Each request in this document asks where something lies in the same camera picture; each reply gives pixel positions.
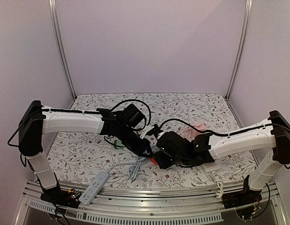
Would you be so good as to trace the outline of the red cube adapter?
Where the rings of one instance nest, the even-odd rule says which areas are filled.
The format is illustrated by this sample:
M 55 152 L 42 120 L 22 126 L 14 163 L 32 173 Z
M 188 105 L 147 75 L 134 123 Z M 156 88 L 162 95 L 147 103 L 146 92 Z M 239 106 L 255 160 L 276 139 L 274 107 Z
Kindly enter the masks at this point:
M 156 162 L 156 160 L 154 158 L 150 158 L 150 161 L 154 164 L 154 165 L 158 165 L 158 163 Z

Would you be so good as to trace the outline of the light green plug adapter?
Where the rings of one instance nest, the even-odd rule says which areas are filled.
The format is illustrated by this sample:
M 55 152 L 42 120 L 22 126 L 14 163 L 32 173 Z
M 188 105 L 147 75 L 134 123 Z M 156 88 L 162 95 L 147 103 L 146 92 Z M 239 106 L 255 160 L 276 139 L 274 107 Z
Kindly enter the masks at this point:
M 117 140 L 114 140 L 113 145 L 116 149 L 123 149 L 125 146 L 118 142 Z

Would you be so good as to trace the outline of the grey blue power strip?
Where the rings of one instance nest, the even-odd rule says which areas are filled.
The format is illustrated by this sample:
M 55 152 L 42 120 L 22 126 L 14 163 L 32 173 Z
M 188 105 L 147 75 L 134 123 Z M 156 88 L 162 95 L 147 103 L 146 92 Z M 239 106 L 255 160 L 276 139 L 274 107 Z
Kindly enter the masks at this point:
M 109 174 L 105 171 L 100 171 L 97 176 L 90 182 L 88 188 L 79 197 L 80 203 L 89 206 L 96 195 L 104 187 L 109 179 Z

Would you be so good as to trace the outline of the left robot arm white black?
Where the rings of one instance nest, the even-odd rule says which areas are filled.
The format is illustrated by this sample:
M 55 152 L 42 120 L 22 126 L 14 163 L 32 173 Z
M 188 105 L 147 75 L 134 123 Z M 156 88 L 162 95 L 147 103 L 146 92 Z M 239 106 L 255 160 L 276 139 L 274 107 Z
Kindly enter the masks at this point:
M 137 156 L 152 158 L 150 141 L 139 136 L 139 129 L 136 128 L 145 120 L 146 117 L 133 104 L 121 111 L 102 108 L 95 111 L 80 111 L 55 109 L 34 100 L 12 136 L 18 136 L 18 144 L 15 147 L 27 158 L 41 187 L 46 190 L 47 197 L 54 203 L 61 203 L 65 194 L 59 189 L 58 180 L 43 152 L 43 134 L 87 132 L 114 136 Z

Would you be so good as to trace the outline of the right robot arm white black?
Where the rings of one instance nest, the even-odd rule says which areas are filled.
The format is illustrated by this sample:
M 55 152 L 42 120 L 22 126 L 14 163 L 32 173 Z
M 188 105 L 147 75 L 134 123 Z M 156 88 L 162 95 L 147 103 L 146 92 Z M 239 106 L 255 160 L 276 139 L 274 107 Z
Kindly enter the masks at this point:
M 154 160 L 161 169 L 172 165 L 195 167 L 228 155 L 268 148 L 258 168 L 245 180 L 246 187 L 237 195 L 241 204 L 248 204 L 283 165 L 290 164 L 290 124 L 280 112 L 271 111 L 268 118 L 254 125 L 228 134 L 203 131 L 193 141 L 173 131 L 165 132 L 158 137 L 156 146 L 159 151 Z

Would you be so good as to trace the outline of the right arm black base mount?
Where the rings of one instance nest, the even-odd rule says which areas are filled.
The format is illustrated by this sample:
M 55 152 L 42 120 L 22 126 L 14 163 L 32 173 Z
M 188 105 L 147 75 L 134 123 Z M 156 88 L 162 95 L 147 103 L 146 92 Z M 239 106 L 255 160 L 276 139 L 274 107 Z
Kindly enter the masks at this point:
M 253 191 L 244 188 L 240 191 L 226 193 L 222 195 L 222 204 L 224 205 L 225 209 L 253 204 L 260 200 L 262 200 L 261 190 Z

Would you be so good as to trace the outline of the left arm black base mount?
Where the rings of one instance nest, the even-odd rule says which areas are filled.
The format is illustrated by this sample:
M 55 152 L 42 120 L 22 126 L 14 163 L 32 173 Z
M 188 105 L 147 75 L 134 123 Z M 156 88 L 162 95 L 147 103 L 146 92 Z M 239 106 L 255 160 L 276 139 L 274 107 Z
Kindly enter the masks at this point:
M 76 191 L 74 188 L 70 190 L 62 190 L 59 187 L 52 189 L 44 189 L 40 199 L 53 205 L 61 205 L 77 209 L 80 201 L 79 197 L 82 192 Z

